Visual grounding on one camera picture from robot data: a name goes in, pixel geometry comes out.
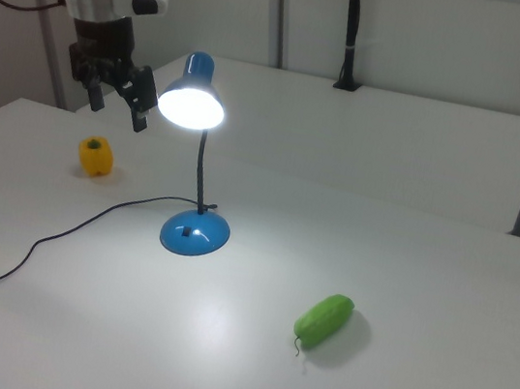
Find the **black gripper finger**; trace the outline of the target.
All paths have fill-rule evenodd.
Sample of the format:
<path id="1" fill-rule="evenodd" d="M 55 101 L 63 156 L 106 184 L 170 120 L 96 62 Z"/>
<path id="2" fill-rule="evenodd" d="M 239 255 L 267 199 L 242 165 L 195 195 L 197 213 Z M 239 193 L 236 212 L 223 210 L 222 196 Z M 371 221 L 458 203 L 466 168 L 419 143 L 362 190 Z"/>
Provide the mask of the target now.
<path id="1" fill-rule="evenodd" d="M 131 120 L 135 133 L 140 133 L 147 128 L 148 110 L 140 109 L 138 106 L 131 106 Z"/>
<path id="2" fill-rule="evenodd" d="M 88 100 L 91 110 L 99 111 L 105 107 L 104 94 L 100 82 L 89 83 Z"/>

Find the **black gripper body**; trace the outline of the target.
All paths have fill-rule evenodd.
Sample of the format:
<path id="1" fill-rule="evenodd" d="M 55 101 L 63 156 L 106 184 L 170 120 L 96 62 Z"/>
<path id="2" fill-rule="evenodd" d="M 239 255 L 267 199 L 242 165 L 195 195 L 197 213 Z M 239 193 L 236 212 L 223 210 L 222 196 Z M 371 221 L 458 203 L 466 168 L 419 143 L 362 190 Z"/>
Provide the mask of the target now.
<path id="1" fill-rule="evenodd" d="M 151 68 L 136 66 L 133 23 L 123 17 L 109 22 L 75 21 L 76 42 L 70 45 L 72 77 L 87 94 L 92 81 L 114 88 L 129 108 L 149 110 L 154 106 L 156 87 Z"/>

